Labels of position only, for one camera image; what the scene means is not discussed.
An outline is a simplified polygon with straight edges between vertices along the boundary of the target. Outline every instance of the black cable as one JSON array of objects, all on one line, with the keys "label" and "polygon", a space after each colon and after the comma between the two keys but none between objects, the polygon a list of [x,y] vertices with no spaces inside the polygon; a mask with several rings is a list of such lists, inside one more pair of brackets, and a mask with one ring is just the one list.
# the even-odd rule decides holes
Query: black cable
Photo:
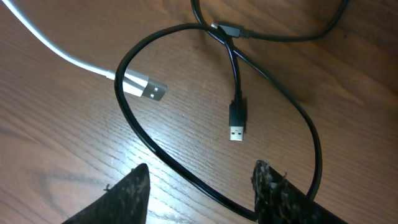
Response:
[{"label": "black cable", "polygon": [[[199,1],[191,0],[193,13],[200,24],[207,25],[205,19],[200,10]],[[222,39],[220,39],[217,35],[214,35],[211,32],[208,32],[212,37],[218,40],[221,44],[225,44]],[[250,59],[245,53],[239,50],[237,47],[234,48],[234,53],[244,60],[247,64],[252,66],[256,71],[258,71],[264,78],[268,79],[297,109],[297,111],[303,116],[305,122],[308,124],[310,128],[311,135],[313,138],[313,145],[315,148],[315,170],[312,178],[312,183],[310,189],[307,192],[307,197],[310,200],[313,200],[318,192],[319,186],[321,184],[322,177],[322,149],[321,142],[319,140],[317,129],[312,122],[311,118],[305,112],[305,110],[301,107],[301,105],[294,99],[294,97],[280,84],[276,79],[270,76],[264,69],[262,69],[259,65],[257,65],[252,59]]]},{"label": "black cable", "polygon": [[[130,106],[124,96],[123,92],[123,78],[124,73],[126,72],[127,66],[129,65],[130,61],[149,43],[152,41],[161,38],[165,35],[172,34],[174,32],[178,32],[181,30],[187,29],[200,29],[206,30],[213,35],[217,36],[220,40],[223,39],[223,33],[217,29],[212,27],[201,25],[201,24],[182,24],[173,26],[170,28],[166,28],[164,30],[160,30],[154,34],[149,35],[145,39],[141,40],[137,45],[135,45],[127,54],[124,56],[122,61],[119,64],[118,69],[116,70],[116,76],[114,79],[114,89],[116,93],[116,98],[118,99],[119,106],[126,118],[127,122],[129,123],[132,130],[137,134],[138,138],[164,163],[166,163],[170,168],[172,168],[175,172],[180,174],[184,177],[187,181],[189,181],[192,185],[194,185],[197,189],[201,190],[203,193],[207,194],[207,196],[211,197],[213,200],[217,201],[218,203],[224,205],[226,208],[230,209],[231,211],[250,219],[252,221],[256,221],[257,217],[256,214],[247,209],[243,206],[233,202],[229,198],[225,197],[224,195],[217,192],[215,189],[211,188],[209,185],[205,184],[202,180],[200,180],[197,176],[193,175],[189,170],[184,168],[181,164],[179,164],[175,159],[169,156],[160,146],[158,146],[150,137],[149,135],[143,130],[141,125],[138,123],[137,119],[133,115]],[[225,42],[225,46],[229,53],[231,63],[233,65],[234,76],[238,79],[236,80],[236,86],[240,88],[240,79],[239,79],[239,72],[236,62],[236,56],[232,53],[232,49],[234,49],[233,45],[230,45],[230,41],[223,39]]]},{"label": "black cable", "polygon": [[[264,35],[264,34],[259,34],[256,32],[248,32],[245,30],[245,35],[250,35],[249,37],[253,38],[258,38],[258,39],[264,39],[264,40],[271,40],[271,41],[278,41],[278,42],[301,42],[301,41],[309,41],[309,40],[315,40],[320,37],[323,37],[329,31],[332,30],[332,28],[336,25],[338,20],[340,19],[343,11],[346,8],[346,5],[349,0],[343,0],[341,3],[340,8],[338,9],[338,12],[336,15],[333,17],[333,19],[328,23],[326,29],[324,29],[322,32],[319,34],[313,35],[313,36],[305,36],[305,37],[278,37],[278,36],[273,36],[273,35]],[[241,98],[241,85],[240,85],[240,76],[239,76],[239,67],[238,67],[238,62],[237,62],[237,57],[239,56],[242,60],[244,60],[246,63],[248,63],[250,66],[252,66],[255,70],[257,70],[264,78],[268,79],[292,104],[293,106],[298,110],[298,112],[303,116],[304,120],[307,122],[308,127],[310,128],[312,137],[313,137],[313,143],[314,143],[314,148],[315,148],[315,171],[314,171],[314,176],[313,180],[310,186],[310,189],[308,190],[307,197],[310,200],[313,200],[317,194],[318,188],[320,186],[320,181],[322,177],[322,150],[321,150],[321,145],[320,145],[320,140],[319,136],[317,133],[317,130],[315,128],[315,125],[313,124],[311,118],[309,115],[305,112],[305,110],[300,106],[300,104],[291,96],[287,90],[275,79],[273,79],[264,69],[262,69],[259,65],[257,65],[255,62],[253,62],[245,53],[240,51],[238,48],[236,48],[233,45],[231,37],[225,35],[225,33],[222,30],[217,30],[214,28],[211,28],[207,26],[203,15],[200,11],[200,6],[199,2],[197,0],[192,0],[192,9],[195,14],[196,19],[200,24],[182,24],[179,26],[174,26],[170,27],[161,31],[156,32],[155,34],[152,34],[142,41],[140,41],[136,46],[134,46],[123,58],[122,62],[119,64],[119,67],[116,71],[116,77],[115,77],[115,92],[116,92],[116,97],[118,99],[119,105],[122,109],[122,112],[127,119],[130,127],[133,129],[133,131],[137,134],[139,139],[156,155],[158,156],[162,161],[164,161],[168,166],[170,166],[175,172],[180,174],[182,177],[187,179],[192,185],[194,185],[196,188],[207,194],[207,196],[211,197],[213,200],[217,201],[218,203],[224,205],[226,208],[230,209],[231,211],[237,213],[238,215],[241,215],[245,218],[248,218],[252,221],[256,221],[257,217],[256,214],[253,211],[250,211],[241,205],[238,205],[237,203],[233,202],[232,200],[226,198],[224,195],[221,195],[219,192],[216,190],[212,189],[209,185],[205,184],[202,180],[200,180],[198,177],[193,175],[189,170],[184,168],[181,164],[179,164],[176,160],[174,160],[172,157],[170,157],[162,148],[160,148],[149,136],[148,134],[143,130],[141,125],[138,123],[137,119],[134,117],[128,102],[126,100],[126,97],[124,96],[123,92],[123,78],[124,78],[124,73],[126,72],[127,66],[130,63],[130,61],[138,54],[139,51],[141,51],[146,45],[151,43],[152,41],[163,37],[168,34],[172,34],[174,32],[178,32],[181,30],[187,30],[187,29],[201,29],[207,31],[212,37],[214,37],[217,41],[219,41],[221,44],[225,45],[231,60],[231,64],[233,67],[233,73],[234,73],[234,80],[235,80],[235,99],[236,98]]]},{"label": "black cable", "polygon": [[258,32],[254,32],[252,30],[244,30],[243,37],[246,38],[255,38],[261,40],[269,40],[275,42],[304,42],[304,41],[311,41],[317,40],[321,37],[327,35],[333,28],[336,26],[337,22],[340,20],[340,17],[343,15],[349,0],[343,0],[338,8],[336,14],[333,18],[329,21],[326,27],[319,33],[309,36],[302,36],[302,37],[286,37],[286,36],[276,36],[276,35],[269,35],[269,34],[262,34]]}]

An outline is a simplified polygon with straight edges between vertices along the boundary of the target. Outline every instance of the white usb cable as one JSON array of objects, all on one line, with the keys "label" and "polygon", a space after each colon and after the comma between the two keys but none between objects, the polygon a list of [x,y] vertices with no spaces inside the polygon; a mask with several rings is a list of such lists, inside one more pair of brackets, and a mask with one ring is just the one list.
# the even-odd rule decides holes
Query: white usb cable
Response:
[{"label": "white usb cable", "polygon": [[[110,70],[105,70],[97,66],[91,65],[87,62],[81,61],[57,47],[54,43],[48,40],[22,13],[21,10],[11,0],[2,0],[3,3],[8,7],[8,9],[19,19],[19,21],[26,26],[29,31],[35,35],[44,45],[46,45],[50,50],[59,55],[61,58],[67,60],[68,62],[84,68],[91,72],[103,75],[106,78],[114,80],[115,72]],[[159,101],[164,96],[167,86],[159,83],[157,81],[151,80],[148,76],[137,73],[132,70],[126,71],[125,79],[123,80],[123,90],[126,93],[130,93],[136,96],[146,96],[151,99]]]}]

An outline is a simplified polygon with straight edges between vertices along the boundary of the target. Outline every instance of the black usb plug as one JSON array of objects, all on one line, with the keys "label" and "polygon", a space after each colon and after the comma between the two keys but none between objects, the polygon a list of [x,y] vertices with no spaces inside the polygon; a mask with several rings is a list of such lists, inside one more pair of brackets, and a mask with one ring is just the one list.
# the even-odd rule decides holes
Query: black usb plug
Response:
[{"label": "black usb plug", "polygon": [[246,125],[246,100],[234,100],[229,105],[229,140],[242,141]]},{"label": "black usb plug", "polygon": [[242,31],[244,30],[243,26],[238,26],[227,22],[213,23],[211,26],[217,29],[221,28],[228,36],[235,38],[242,37]]}]

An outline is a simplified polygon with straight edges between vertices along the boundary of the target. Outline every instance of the usb-a plug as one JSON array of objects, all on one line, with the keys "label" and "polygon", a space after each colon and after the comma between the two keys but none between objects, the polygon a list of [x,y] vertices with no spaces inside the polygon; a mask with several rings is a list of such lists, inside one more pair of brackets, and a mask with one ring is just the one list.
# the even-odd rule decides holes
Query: usb-a plug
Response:
[{"label": "usb-a plug", "polygon": [[229,105],[229,140],[243,140],[246,110],[246,102],[243,102],[243,100],[232,101]]},{"label": "usb-a plug", "polygon": [[[114,80],[114,73],[109,72],[106,77]],[[167,85],[150,79],[147,75],[127,69],[123,79],[123,90],[136,96],[160,101],[167,91]]]}]

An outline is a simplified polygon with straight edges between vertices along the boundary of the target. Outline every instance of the wood grain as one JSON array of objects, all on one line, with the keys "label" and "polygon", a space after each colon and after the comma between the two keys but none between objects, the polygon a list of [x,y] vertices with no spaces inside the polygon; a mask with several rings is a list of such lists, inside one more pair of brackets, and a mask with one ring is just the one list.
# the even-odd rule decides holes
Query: wood grain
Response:
[{"label": "wood grain", "polygon": [[[195,22],[189,1],[16,1],[65,51],[116,69],[145,36]],[[208,22],[270,34],[320,28],[340,1],[202,0]],[[316,201],[349,223],[398,220],[398,3],[352,0],[316,42],[236,40],[303,104],[323,147]],[[0,4],[0,223],[60,223],[106,184],[145,162],[148,223],[250,223],[200,193],[158,160],[127,125],[113,83],[55,55]],[[160,102],[129,96],[155,141],[231,199],[254,206],[250,176],[264,159],[299,189],[313,174],[304,120],[240,62],[249,118],[243,142],[228,140],[233,78],[225,49],[200,31],[157,40],[131,63],[168,84]]]}]

